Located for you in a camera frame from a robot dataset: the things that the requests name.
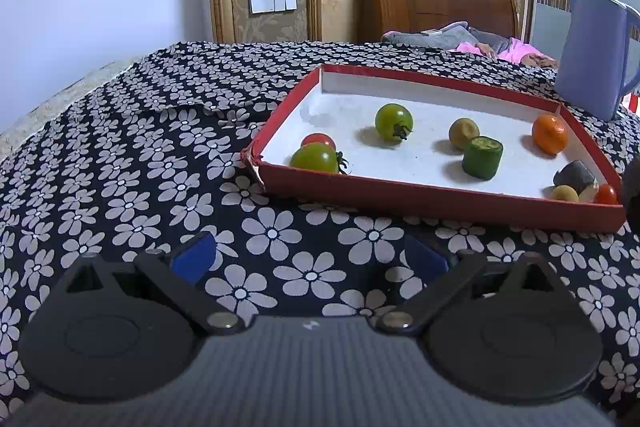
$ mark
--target tangerine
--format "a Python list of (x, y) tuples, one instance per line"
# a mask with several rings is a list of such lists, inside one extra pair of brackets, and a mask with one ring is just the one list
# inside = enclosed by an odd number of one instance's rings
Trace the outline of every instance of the tangerine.
[(569, 131), (561, 118), (552, 114), (541, 114), (531, 129), (533, 141), (547, 154), (558, 154), (569, 141)]

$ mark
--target red tomato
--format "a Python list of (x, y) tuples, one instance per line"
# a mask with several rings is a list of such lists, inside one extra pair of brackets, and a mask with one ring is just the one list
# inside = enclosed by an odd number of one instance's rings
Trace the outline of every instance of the red tomato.
[(593, 198), (593, 203), (618, 204), (618, 195), (615, 188), (611, 185), (601, 185), (596, 192), (595, 198)]
[(326, 134), (323, 134), (321, 132), (315, 132), (313, 134), (310, 134), (309, 136), (306, 136), (305, 139), (302, 140), (300, 147), (308, 143), (315, 143), (315, 142), (324, 143), (335, 151), (335, 142), (331, 139), (330, 136), (327, 136)]

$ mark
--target pink clothing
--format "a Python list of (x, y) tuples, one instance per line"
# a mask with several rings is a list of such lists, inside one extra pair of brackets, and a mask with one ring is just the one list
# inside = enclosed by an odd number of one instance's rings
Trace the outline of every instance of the pink clothing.
[[(460, 44), (455, 50), (452, 51), (482, 55), (482, 51), (471, 44), (471, 42), (462, 42), (462, 44)], [(498, 58), (507, 60), (509, 62), (512, 62), (513, 64), (519, 64), (522, 60), (522, 57), (524, 57), (525, 55), (529, 55), (530, 53), (540, 55), (541, 57), (546, 57), (545, 54), (540, 53), (531, 44), (525, 44), (521, 40), (512, 38), (509, 44), (509, 49), (503, 51), (500, 55), (498, 55)]]

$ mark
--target green tomato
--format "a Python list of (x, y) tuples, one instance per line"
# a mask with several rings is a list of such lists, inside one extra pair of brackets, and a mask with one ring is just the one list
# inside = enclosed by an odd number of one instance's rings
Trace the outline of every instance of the green tomato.
[(298, 169), (338, 172), (338, 156), (326, 143), (312, 142), (303, 145), (291, 157), (289, 163)]
[(385, 140), (399, 142), (414, 130), (414, 118), (398, 103), (383, 105), (376, 115), (376, 131)]

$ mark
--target tray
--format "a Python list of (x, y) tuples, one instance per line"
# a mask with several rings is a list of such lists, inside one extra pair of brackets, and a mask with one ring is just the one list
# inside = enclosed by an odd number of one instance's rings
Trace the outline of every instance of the tray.
[[(377, 110), (389, 102), (401, 103), (414, 117), (414, 132), (398, 145), (383, 142), (373, 127)], [(530, 136), (543, 113), (560, 116), (570, 128), (567, 148), (554, 157)], [(449, 126), (462, 117), (504, 145), (492, 180), (466, 174), (462, 154), (449, 143)], [(350, 162), (349, 175), (289, 167), (312, 132), (334, 139)], [(324, 65), (291, 90), (243, 156), (264, 190), (282, 196), (526, 228), (615, 232), (625, 221), (621, 205), (548, 199), (556, 171), (576, 159), (598, 183), (620, 191), (615, 169), (564, 105), (468, 80)]]

